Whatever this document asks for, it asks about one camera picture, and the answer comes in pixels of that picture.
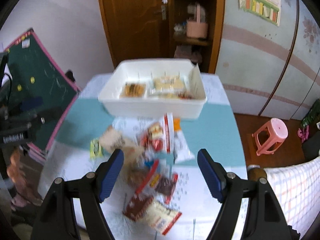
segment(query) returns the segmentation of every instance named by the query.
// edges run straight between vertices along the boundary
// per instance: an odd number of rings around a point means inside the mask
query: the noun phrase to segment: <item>door handle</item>
[[[165,9],[165,5],[161,5],[161,10],[156,10],[153,12],[153,14],[162,14],[162,20],[167,19],[167,11]]]

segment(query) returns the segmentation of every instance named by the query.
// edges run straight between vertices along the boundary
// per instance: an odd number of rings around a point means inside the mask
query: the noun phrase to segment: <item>plaid fabric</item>
[[[320,157],[308,163],[264,170],[288,225],[303,237],[320,211]]]

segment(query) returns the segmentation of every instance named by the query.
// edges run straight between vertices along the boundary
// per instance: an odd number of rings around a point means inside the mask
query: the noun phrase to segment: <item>wooden door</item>
[[[100,0],[115,67],[125,59],[169,57],[168,8],[162,0]]]

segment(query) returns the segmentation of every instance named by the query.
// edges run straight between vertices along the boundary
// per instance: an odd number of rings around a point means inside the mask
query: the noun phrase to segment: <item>white wall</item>
[[[80,87],[113,71],[98,0],[20,0],[0,31],[0,44],[5,48],[31,27]]]

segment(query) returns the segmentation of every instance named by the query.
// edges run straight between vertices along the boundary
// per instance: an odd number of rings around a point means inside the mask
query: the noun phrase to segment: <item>green chalkboard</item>
[[[79,90],[57,66],[33,29],[29,29],[18,37],[6,51],[9,55],[8,68],[12,75],[9,110],[24,99],[32,97],[42,97],[43,105],[28,113],[20,114],[21,117],[30,114],[30,112],[35,113],[57,106],[61,107],[63,111],[67,109]],[[0,95],[0,97],[6,97],[8,93],[9,86],[7,85],[1,90],[2,96]],[[36,141],[33,143],[40,150],[46,150],[59,119],[45,122],[36,132]]]

